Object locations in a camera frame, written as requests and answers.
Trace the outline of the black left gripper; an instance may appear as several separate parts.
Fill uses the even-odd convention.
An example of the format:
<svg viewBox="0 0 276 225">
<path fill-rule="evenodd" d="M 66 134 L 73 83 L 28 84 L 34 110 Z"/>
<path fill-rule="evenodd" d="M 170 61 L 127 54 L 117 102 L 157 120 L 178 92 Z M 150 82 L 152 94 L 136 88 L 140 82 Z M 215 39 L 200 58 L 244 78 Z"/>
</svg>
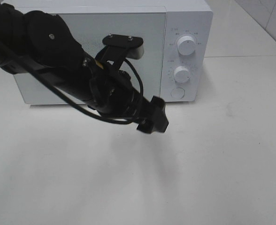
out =
<svg viewBox="0 0 276 225">
<path fill-rule="evenodd" d="M 109 119 L 131 119 L 138 109 L 140 93 L 132 86 L 129 74 L 113 67 L 92 67 L 88 72 L 92 97 L 88 107 Z M 153 96 L 151 101 L 143 98 L 137 130 L 145 134 L 164 133 L 169 125 L 165 107 L 160 97 Z"/>
</svg>

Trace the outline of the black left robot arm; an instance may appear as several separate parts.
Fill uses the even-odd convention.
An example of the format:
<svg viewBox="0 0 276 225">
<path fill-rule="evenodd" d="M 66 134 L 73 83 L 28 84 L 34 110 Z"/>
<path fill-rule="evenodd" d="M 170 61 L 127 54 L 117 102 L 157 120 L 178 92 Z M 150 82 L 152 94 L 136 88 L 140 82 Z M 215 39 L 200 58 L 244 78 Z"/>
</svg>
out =
<svg viewBox="0 0 276 225">
<path fill-rule="evenodd" d="M 135 89 L 123 63 L 139 59 L 141 37 L 108 35 L 93 57 L 74 39 L 59 15 L 34 10 L 22 13 L 0 3 L 0 68 L 12 75 L 31 74 L 64 102 L 97 120 L 137 123 L 143 133 L 168 127 L 165 101 L 147 100 Z"/>
</svg>

